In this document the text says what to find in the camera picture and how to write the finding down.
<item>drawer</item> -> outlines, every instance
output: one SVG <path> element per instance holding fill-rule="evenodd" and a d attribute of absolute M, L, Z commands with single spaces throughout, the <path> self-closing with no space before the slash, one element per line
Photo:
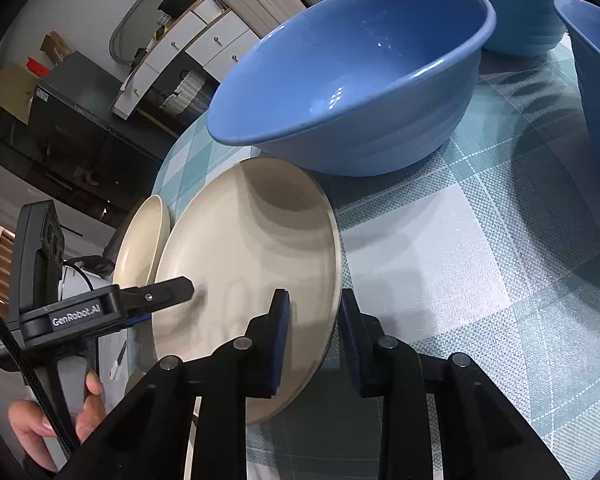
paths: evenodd
<path fill-rule="evenodd" d="M 205 23 L 211 23 L 214 19 L 220 16 L 222 9 L 214 0 L 205 0 L 193 9 Z"/>
<path fill-rule="evenodd" d="M 204 66 L 213 56 L 247 30 L 249 27 L 243 20 L 238 18 L 234 12 L 228 12 L 187 49 L 187 54 Z"/>
<path fill-rule="evenodd" d="M 202 21 L 193 12 L 188 12 L 179 22 L 160 38 L 160 41 L 154 46 L 152 51 L 147 55 L 144 63 L 162 72 L 171 60 L 176 57 L 184 47 L 193 40 L 195 35 L 206 27 L 206 23 Z"/>
<path fill-rule="evenodd" d="M 231 43 L 227 48 L 222 49 L 209 61 L 205 65 L 205 70 L 218 79 L 218 81 L 222 81 L 234 65 L 259 41 L 260 38 L 252 31 L 247 30 L 240 38 Z"/>
<path fill-rule="evenodd" d="M 119 115 L 123 119 L 128 118 L 156 79 L 158 79 L 158 73 L 147 65 L 147 63 L 142 63 L 138 71 L 126 84 L 126 88 L 117 98 L 114 104 L 116 115 Z"/>

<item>ceramic plate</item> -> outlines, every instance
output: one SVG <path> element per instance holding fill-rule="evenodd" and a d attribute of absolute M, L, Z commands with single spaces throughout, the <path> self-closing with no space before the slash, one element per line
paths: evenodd
<path fill-rule="evenodd" d="M 158 195 L 151 195 L 126 230 L 113 271 L 113 283 L 120 288 L 153 283 L 170 227 L 167 207 Z"/>
<path fill-rule="evenodd" d="M 247 423 L 282 410 L 320 365 L 340 301 L 340 235 L 320 187 L 275 158 L 229 168 L 191 200 L 171 232 L 156 280 L 176 276 L 187 276 L 196 291 L 153 314 L 158 358 L 210 355 L 269 310 L 276 288 L 289 291 L 282 383 L 272 399 L 247 400 Z"/>

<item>bowl rim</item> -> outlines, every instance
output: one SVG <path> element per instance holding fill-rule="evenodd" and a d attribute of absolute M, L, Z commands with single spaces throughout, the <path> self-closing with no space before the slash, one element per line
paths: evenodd
<path fill-rule="evenodd" d="M 314 6 L 309 7 L 307 10 L 316 9 L 316 8 L 319 8 L 320 6 L 324 6 L 324 5 L 329 5 L 330 4 L 329 2 L 332 2 L 332 1 L 333 0 L 323 0 L 323 1 L 315 4 Z M 410 80 L 416 80 L 418 83 L 426 81 L 427 79 L 435 76 L 436 74 L 439 74 L 440 72 L 442 72 L 443 70 L 445 70 L 446 68 L 451 66 L 452 64 L 455 64 L 455 63 L 459 62 L 460 60 L 463 60 L 464 58 L 466 58 L 469 55 L 471 55 L 472 53 L 474 53 L 476 50 L 479 50 L 483 46 L 483 44 L 489 39 L 489 37 L 491 36 L 493 31 L 495 30 L 496 11 L 493 9 L 493 6 L 491 5 L 489 0 L 478 0 L 478 1 L 480 1 L 482 3 L 486 15 L 484 18 L 484 22 L 482 23 L 480 28 L 478 28 L 478 30 L 476 30 L 467 40 L 463 41 L 458 46 L 456 46 L 454 49 L 449 50 L 448 52 L 446 52 L 439 58 L 434 59 L 433 61 L 427 63 L 424 66 L 417 68 L 416 70 L 413 70 L 412 72 L 409 72 L 408 74 L 405 74 L 401 78 L 395 79 L 394 81 L 392 81 L 390 84 L 386 85 L 384 88 L 380 89 L 379 91 L 374 92 L 373 94 L 371 94 L 369 96 L 366 96 L 366 97 L 360 98 L 356 101 L 353 101 L 353 102 L 341 107 L 335 113 L 329 113 L 327 117 L 325 117 L 325 115 L 327 113 L 322 112 L 319 115 L 313 116 L 308 120 L 301 121 L 301 122 L 298 122 L 295 124 L 291 124 L 289 126 L 286 126 L 285 128 L 277 128 L 274 130 L 267 130 L 265 132 L 251 134 L 250 136 L 242 136 L 239 139 L 236 139 L 233 137 L 223 138 L 223 136 L 218 136 L 213 131 L 215 129 L 214 123 L 216 122 L 215 115 L 218 114 L 219 116 L 222 116 L 222 112 L 221 111 L 216 112 L 217 107 L 214 106 L 214 100 L 212 100 L 211 104 L 209 106 L 209 109 L 207 111 L 207 120 L 206 120 L 207 125 L 206 126 L 208 129 L 208 132 L 213 140 L 216 140 L 217 142 L 220 142 L 221 144 L 228 144 L 230 146 L 251 146 L 254 144 L 261 144 L 263 142 L 269 142 L 272 140 L 279 140 L 279 139 L 283 139 L 285 137 L 289 137 L 289 136 L 292 136 L 295 134 L 300 134 L 301 132 L 305 132 L 311 128 L 315 128 L 316 126 L 321 126 L 321 125 L 328 124 L 333 121 L 339 120 L 341 117 L 351 113 L 354 110 L 357 110 L 363 104 L 377 102 L 377 101 L 382 100 L 383 98 L 387 97 L 388 95 L 399 91 Z M 254 54 L 262 47 L 262 45 L 267 40 L 269 40 L 279 30 L 282 30 L 283 28 L 285 28 L 286 25 L 288 25 L 289 23 L 292 23 L 293 21 L 298 19 L 298 17 L 300 17 L 304 12 L 306 12 L 306 11 L 296 14 L 291 19 L 287 20 L 285 23 L 282 23 L 277 28 L 272 30 L 269 34 L 267 34 L 264 38 L 262 38 L 262 40 L 260 40 L 260 42 L 258 42 L 242 58 L 242 62 L 245 62 L 251 56 L 254 56 Z M 229 73 L 227 78 L 225 78 L 225 80 L 218 87 L 218 90 L 216 91 L 216 95 L 218 95 L 219 92 L 222 92 L 222 85 L 224 85 L 227 80 L 229 80 L 229 82 L 230 82 L 231 76 L 232 76 L 232 74 Z"/>
<path fill-rule="evenodd" d="M 575 5 L 580 5 L 583 7 L 595 7 L 595 9 L 600 11 L 599 6 L 592 4 L 590 2 L 586 2 L 585 0 L 573 0 L 573 1 L 577 2 Z M 589 45 L 600 56 L 600 49 L 596 46 L 596 44 L 593 43 L 593 41 L 591 41 L 587 36 L 585 36 L 582 33 L 582 31 L 573 23 L 573 21 L 571 21 L 571 19 L 562 10 L 563 4 L 571 3 L 571 2 L 572 2 L 572 0 L 554 0 L 554 7 L 555 7 L 556 12 L 560 16 L 560 18 L 563 20 L 563 22 L 568 26 L 568 28 L 570 28 L 573 32 L 575 32 L 581 40 L 583 40 L 587 45 Z"/>
<path fill-rule="evenodd" d="M 129 225 L 126 228 L 125 235 L 122 238 L 122 242 L 120 243 L 119 251 L 120 255 L 120 253 L 123 252 L 123 249 L 125 250 L 125 260 L 123 262 L 120 262 L 121 265 L 117 265 L 118 262 L 116 262 L 116 265 L 113 269 L 113 274 L 111 276 L 112 283 L 119 283 L 121 281 L 121 278 L 125 275 L 126 259 L 128 258 L 129 254 L 129 249 L 127 248 L 127 245 L 135 243 L 136 240 L 134 238 L 139 237 L 138 232 L 134 231 L 133 227 L 134 225 L 138 225 L 140 223 L 143 216 L 149 215 L 151 213 L 156 213 L 150 210 L 154 203 L 157 207 L 158 212 L 156 218 L 152 219 L 152 221 L 155 221 L 154 225 L 152 226 L 155 230 L 155 233 L 152 233 L 151 237 L 145 237 L 150 238 L 148 243 L 150 244 L 152 252 L 151 262 L 149 264 L 149 270 L 147 272 L 146 278 L 141 282 L 138 282 L 139 285 L 138 283 L 136 283 L 134 284 L 134 286 L 145 286 L 154 283 L 155 273 L 158 270 L 158 263 L 160 262 L 160 256 L 162 255 L 162 249 L 164 248 L 164 245 L 167 241 L 167 237 L 171 232 L 171 219 L 169 218 L 169 211 L 167 209 L 167 205 L 164 203 L 164 200 L 162 200 L 162 197 L 159 194 L 152 194 L 146 200 L 144 200 L 144 202 L 142 202 L 138 210 L 135 212 L 133 218 L 131 219 L 131 222 L 129 222 Z"/>

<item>light blue tablecloth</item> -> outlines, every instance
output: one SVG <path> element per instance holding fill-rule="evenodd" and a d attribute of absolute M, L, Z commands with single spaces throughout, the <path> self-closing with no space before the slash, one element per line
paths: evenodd
<path fill-rule="evenodd" d="M 197 120 L 155 183 L 172 225 L 205 182 L 255 155 L 213 142 Z M 420 163 L 316 178 L 361 310 L 420 352 L 470 354 L 571 478 L 589 479 L 600 467 L 600 168 L 568 38 L 527 62 L 483 53 L 464 119 Z M 300 396 L 248 428 L 250 478 L 376 476 L 381 403 L 356 397 L 338 354 L 335 335 Z"/>

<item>finger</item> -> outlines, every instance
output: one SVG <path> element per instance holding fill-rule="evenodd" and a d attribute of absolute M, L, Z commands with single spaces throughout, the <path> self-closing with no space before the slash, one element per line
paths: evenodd
<path fill-rule="evenodd" d="M 85 380 L 87 384 L 87 390 L 89 390 L 93 395 L 101 395 L 102 394 L 102 383 L 100 382 L 100 378 L 97 373 L 93 370 L 87 374 L 87 378 Z"/>
<path fill-rule="evenodd" d="M 43 436 L 56 436 L 45 414 L 40 407 L 30 400 L 16 400 L 9 406 L 9 423 L 24 451 L 35 462 L 48 469 L 56 471 Z"/>
<path fill-rule="evenodd" d="M 87 440 L 104 420 L 106 414 L 104 402 L 100 396 L 87 396 L 84 400 L 84 409 L 75 418 L 75 433 L 81 442 Z"/>

